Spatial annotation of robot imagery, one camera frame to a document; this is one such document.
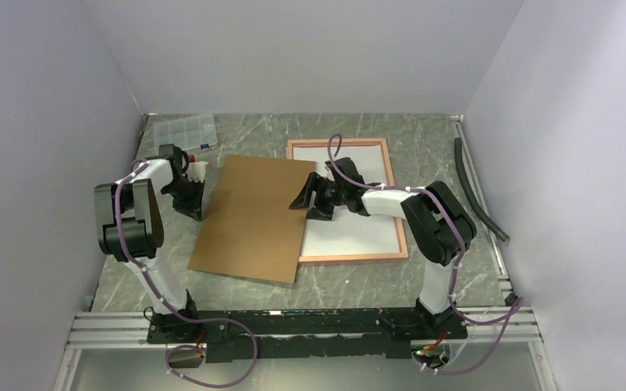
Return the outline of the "blue sky ocean photo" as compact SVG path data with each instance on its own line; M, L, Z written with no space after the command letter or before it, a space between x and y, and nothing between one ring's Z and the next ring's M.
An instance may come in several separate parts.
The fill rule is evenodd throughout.
M336 157L349 157L364 182L394 182L386 143L379 139L347 139ZM331 221L308 220L299 260L302 262L366 261L406 258L402 222L389 216L363 217L346 206L336 207Z

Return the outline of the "brown backing board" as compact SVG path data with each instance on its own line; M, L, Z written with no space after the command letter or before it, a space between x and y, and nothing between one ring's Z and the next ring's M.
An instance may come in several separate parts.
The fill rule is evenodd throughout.
M289 206L315 168L307 160L228 156L188 269L293 283L306 213Z

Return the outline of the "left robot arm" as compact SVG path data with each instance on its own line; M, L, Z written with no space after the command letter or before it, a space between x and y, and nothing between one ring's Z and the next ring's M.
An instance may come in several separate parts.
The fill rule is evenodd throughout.
M182 342L194 340L201 320L194 300L161 253L165 241L158 196L171 196L175 212L200 222L207 162L174 144L137 159L123 178L95 187L97 240L101 251L127 266L152 300L152 323L168 326Z

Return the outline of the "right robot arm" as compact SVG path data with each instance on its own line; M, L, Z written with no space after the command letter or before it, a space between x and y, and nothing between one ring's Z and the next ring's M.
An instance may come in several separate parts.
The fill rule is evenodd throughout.
M416 316L420 334L434 338L454 314L457 270L477 228L450 188L440 181L427 187L398 187L366 183L352 159L325 163L327 175L308 175L291 209L306 210L309 220L330 221L345 206L363 217L388 216L408 224L425 258L425 274L417 299L424 309Z

